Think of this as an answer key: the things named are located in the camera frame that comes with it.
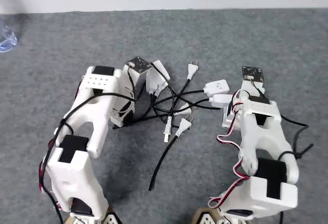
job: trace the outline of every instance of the black wire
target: black wire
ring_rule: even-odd
[[[204,90],[196,90],[196,91],[189,91],[189,92],[179,93],[179,94],[175,94],[174,97],[180,97],[180,99],[181,99],[181,96],[188,95],[188,94],[194,94],[194,93],[204,93]],[[170,99],[172,99],[172,97],[163,98],[163,99],[155,102],[154,105],[159,105],[160,103],[163,103],[164,101],[167,101],[167,100],[170,100]]]
[[[280,212],[279,224],[283,223],[283,211]]]
[[[69,125],[66,121],[64,122],[64,125],[66,126],[66,127],[68,127],[68,129],[71,131],[71,133],[72,133],[72,135],[74,134],[74,130],[73,130],[73,128],[71,127],[71,125]]]
[[[139,99],[140,99],[140,97],[141,97],[141,95],[142,95],[142,92],[143,92],[144,89],[145,89],[145,86],[146,86],[146,82],[144,82],[143,85],[141,86],[141,89],[140,89],[140,91],[139,91],[139,94],[138,94],[136,100],[139,100]]]
[[[134,86],[134,83],[133,83],[133,79],[132,79],[132,77],[130,75],[130,68],[131,67],[128,68],[128,76],[129,76],[129,80],[130,80],[130,83],[131,83],[131,86],[132,86],[132,92],[133,92],[133,98],[134,98],[134,95],[135,95],[135,86]]]
[[[160,114],[158,114],[158,112],[157,112],[157,110],[156,110],[156,108],[153,106],[153,102],[156,100],[156,96],[150,96],[150,102],[151,102],[151,107],[152,107],[152,109],[154,110],[154,112],[155,112],[155,117],[157,117],[158,119],[160,119],[164,124],[166,123],[166,121],[162,118],[163,116],[168,116],[167,114],[164,114],[164,115],[160,115]],[[174,124],[171,124],[171,127],[173,127],[173,128],[179,128],[179,126],[177,126],[177,125],[174,125]]]
[[[189,85],[190,80],[187,79],[186,83],[184,84],[183,88],[181,89],[181,91],[179,92],[179,94],[183,93],[185,91],[185,89],[187,88],[187,86]],[[173,109],[175,108],[175,106],[178,104],[180,97],[178,96],[175,100],[174,100],[174,105],[173,105]]]
[[[187,106],[185,108],[182,108],[180,110],[173,110],[173,113],[182,112],[182,111],[187,110],[187,109],[189,109],[189,108],[191,108],[193,106],[198,106],[199,103],[202,103],[202,102],[205,102],[205,101],[208,101],[208,100],[209,100],[208,98],[204,98],[204,99],[199,100],[197,102],[190,103],[189,106]],[[165,109],[161,109],[161,108],[157,108],[157,107],[155,107],[155,110],[158,110],[160,112],[167,112],[167,113],[170,112],[170,110],[165,110]]]
[[[160,157],[160,160],[158,161],[157,166],[156,166],[156,168],[154,170],[153,176],[152,176],[152,178],[150,180],[148,191],[151,191],[154,188],[155,180],[156,180],[156,175],[158,173],[159,167],[160,167],[161,163],[163,162],[163,160],[164,160],[166,154],[168,153],[169,149],[173,146],[173,144],[176,142],[177,139],[178,139],[178,136],[174,136],[173,137],[173,139],[171,140],[171,142],[168,144],[168,146],[164,150],[162,156]]]
[[[54,197],[51,195],[51,193],[49,192],[49,190],[46,188],[45,184],[44,184],[44,177],[45,177],[45,172],[46,172],[46,166],[47,166],[47,163],[48,163],[48,160],[49,160],[49,157],[50,157],[50,154],[51,154],[51,151],[52,151],[52,148],[54,147],[54,145],[56,144],[56,140],[58,138],[58,135],[61,131],[61,129],[63,128],[64,126],[64,123],[78,110],[80,109],[83,105],[87,104],[89,101],[93,100],[94,98],[97,98],[97,97],[100,97],[100,96],[117,96],[117,97],[121,97],[121,98],[125,98],[125,99],[128,99],[130,101],[135,101],[135,99],[133,98],[130,98],[130,97],[127,97],[127,96],[124,96],[124,95],[121,95],[119,93],[98,93],[98,94],[95,94],[91,97],[89,97],[88,99],[86,99],[84,102],[82,102],[81,104],[79,104],[78,106],[76,106],[72,111],[70,111],[68,113],[68,115],[63,118],[60,123],[59,123],[59,126],[58,126],[58,129],[56,131],[56,134],[54,135],[53,137],[53,143],[51,143],[48,147],[48,151],[47,151],[47,154],[45,156],[45,160],[43,162],[43,166],[42,166],[42,173],[41,175],[39,175],[39,182],[44,190],[44,192],[49,196],[52,204],[54,205],[55,207],[55,210],[56,210],[56,213],[58,215],[58,218],[59,218],[59,221],[60,221],[60,224],[63,224],[64,221],[63,221],[63,218],[62,218],[62,215],[60,214],[60,211],[59,211],[59,208],[56,204],[56,201],[54,199]]]
[[[157,110],[154,107],[154,101],[156,100],[156,98],[157,98],[156,96],[150,95],[150,105],[151,105],[152,109],[154,110],[155,115],[157,116],[157,118],[160,119],[165,124],[166,123],[165,120],[161,116],[159,116]]]
[[[252,83],[252,85],[256,88],[256,90],[259,92],[260,96],[267,98],[267,97],[264,95],[264,93],[262,93],[261,90],[259,90],[259,89],[255,86],[253,80],[251,80],[251,83]],[[311,149],[311,148],[314,146],[314,144],[309,144],[309,145],[308,145],[303,151],[301,151],[301,152],[297,152],[297,141],[298,141],[298,137],[299,137],[299,135],[301,134],[301,132],[303,132],[304,130],[306,130],[306,129],[309,128],[309,125],[308,125],[308,124],[305,124],[305,123],[299,123],[299,122],[297,122],[297,121],[291,120],[291,119],[289,119],[289,118],[287,118],[287,117],[285,117],[285,116],[283,116],[283,115],[280,115],[280,116],[281,116],[281,118],[284,119],[285,121],[288,121],[289,123],[292,123],[292,124],[295,124],[295,125],[298,125],[298,126],[301,126],[301,127],[302,127],[301,129],[299,129],[299,130],[295,133],[294,138],[293,138],[293,146],[292,146],[292,148],[293,148],[293,151],[292,151],[292,152],[293,152],[295,158],[296,158],[296,159],[301,159],[302,156],[303,156],[306,152],[308,152],[309,149]],[[287,154],[287,153],[290,154],[290,152],[283,152],[283,153],[280,154],[280,156],[279,156],[278,158],[281,159],[282,156],[283,156],[284,154]]]
[[[193,94],[193,93],[203,93],[204,90],[196,90],[196,91],[189,91],[189,92],[184,92],[184,93],[180,93],[180,94],[175,94],[174,96],[176,97],[179,97],[181,100],[185,101],[186,103],[190,104],[190,105],[193,105],[195,107],[198,107],[198,108],[201,108],[201,109],[207,109],[207,110],[220,110],[221,108],[216,108],[216,107],[208,107],[208,106],[202,106],[202,105],[195,105],[195,103],[181,97],[181,96],[184,96],[184,95],[188,95],[188,94]],[[158,104],[161,104],[163,103],[164,101],[167,101],[167,100],[170,100],[172,97],[166,97],[166,98],[163,98],[157,102],[154,103],[154,106],[158,105]]]
[[[162,72],[160,72],[160,70],[153,63],[151,63],[151,65],[164,78],[164,80],[168,84],[168,87],[169,87],[169,89],[171,91],[171,94],[172,94],[172,106],[171,106],[171,114],[170,115],[173,115],[173,109],[174,109],[174,92],[173,92],[172,86],[171,86],[169,80],[165,77],[165,75]]]

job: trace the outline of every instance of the clear plastic object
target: clear plastic object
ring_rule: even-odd
[[[0,18],[0,53],[10,51],[15,45],[17,38],[14,31]]]

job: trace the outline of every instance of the white adapter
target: white adapter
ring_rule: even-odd
[[[166,79],[170,80],[170,76],[160,60],[153,62],[153,64],[166,77]],[[151,68],[148,70],[146,74],[146,90],[149,94],[155,94],[155,96],[158,96],[167,86],[168,83],[156,69]]]
[[[225,108],[231,102],[231,99],[231,94],[215,94],[210,97],[209,101],[213,107]]]
[[[204,87],[204,93],[207,97],[213,97],[215,94],[227,94],[229,91],[230,88],[225,79],[209,82]]]

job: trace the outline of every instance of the white connector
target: white connector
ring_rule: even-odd
[[[160,60],[153,62],[153,64],[166,77],[166,79],[170,80],[170,76]],[[160,73],[158,73],[154,68],[148,70],[146,74],[146,90],[149,94],[159,96],[161,91],[163,91],[167,86],[168,83],[165,81],[163,76],[160,75]]]
[[[231,94],[215,94],[210,97],[209,101],[213,107],[225,108],[231,102],[231,99]]]
[[[185,131],[188,130],[191,127],[191,121],[193,119],[191,119],[190,121],[187,120],[188,116],[186,118],[182,118],[180,125],[179,125],[179,129],[178,131],[176,131],[175,136],[180,137],[180,135]]]
[[[188,64],[188,76],[187,79],[191,80],[194,76],[194,74],[198,71],[198,63],[191,62],[191,64]]]
[[[213,97],[215,94],[227,94],[230,91],[228,83],[225,79],[209,82],[204,87],[204,93],[208,97]]]
[[[173,115],[174,116],[176,116],[176,115],[189,115],[192,112],[192,110],[190,108],[190,105],[188,103],[185,103],[184,105],[182,105],[179,110],[182,110],[182,109],[185,109],[185,110],[180,111],[180,112],[175,112],[175,113],[173,113]]]
[[[164,134],[164,142],[169,142],[169,136],[171,135],[171,126],[172,126],[172,117],[168,117],[168,121],[166,122],[165,125],[165,130],[163,132]]]

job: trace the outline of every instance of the gray carpet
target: gray carpet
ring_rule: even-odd
[[[240,87],[242,65],[262,67],[266,92],[281,113],[310,125],[299,149],[315,144],[299,161],[299,203],[285,213],[285,223],[325,222],[327,9],[74,12],[20,16],[16,22],[19,46],[0,55],[1,223],[58,222],[50,200],[38,190],[37,167],[47,142],[89,65],[122,68],[136,55],[161,59],[177,91],[191,60],[200,68],[189,90],[225,78],[233,91]],[[147,105],[144,95],[138,114]],[[152,192],[148,183],[167,145],[163,124],[153,120],[109,131],[93,166],[123,223],[190,223],[210,195],[226,190],[235,179],[237,152],[215,141],[225,132],[221,116],[221,111],[195,110],[192,129],[168,153]],[[283,129],[291,141],[298,127],[283,122]],[[79,134],[88,131],[90,126]],[[240,141],[239,133],[232,139]],[[277,223],[278,216],[258,222]]]

